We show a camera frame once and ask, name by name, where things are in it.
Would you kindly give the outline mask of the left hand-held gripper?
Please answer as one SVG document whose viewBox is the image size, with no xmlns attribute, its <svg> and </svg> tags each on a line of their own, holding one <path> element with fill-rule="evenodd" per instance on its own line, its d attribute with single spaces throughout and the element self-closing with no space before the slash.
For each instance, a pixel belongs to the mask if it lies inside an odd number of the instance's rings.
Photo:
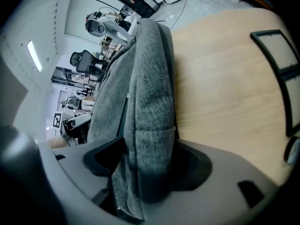
<svg viewBox="0 0 300 225">
<path fill-rule="evenodd" d="M 80 145 L 87 142 L 91 113 L 71 116 L 64 112 L 56 112 L 52 121 L 52 128 L 56 136 L 66 138 L 67 145 Z"/>
</svg>

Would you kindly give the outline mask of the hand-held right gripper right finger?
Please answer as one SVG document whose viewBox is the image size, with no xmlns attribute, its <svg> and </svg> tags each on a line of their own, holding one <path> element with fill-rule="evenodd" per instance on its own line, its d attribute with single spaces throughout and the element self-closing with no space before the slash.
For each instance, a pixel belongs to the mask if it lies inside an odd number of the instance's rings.
<svg viewBox="0 0 300 225">
<path fill-rule="evenodd" d="M 227 225 L 245 221 L 277 189 L 239 155 L 178 139 L 173 186 L 149 207 L 148 225 Z"/>
</svg>

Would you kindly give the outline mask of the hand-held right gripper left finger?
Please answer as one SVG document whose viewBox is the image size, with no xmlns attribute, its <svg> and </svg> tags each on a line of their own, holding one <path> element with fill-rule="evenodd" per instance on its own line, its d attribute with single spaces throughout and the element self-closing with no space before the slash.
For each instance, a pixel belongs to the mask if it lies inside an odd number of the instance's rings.
<svg viewBox="0 0 300 225">
<path fill-rule="evenodd" d="M 60 200 L 104 200 L 126 151 L 122 137 L 58 149 L 43 141 L 38 147 L 46 177 Z"/>
</svg>

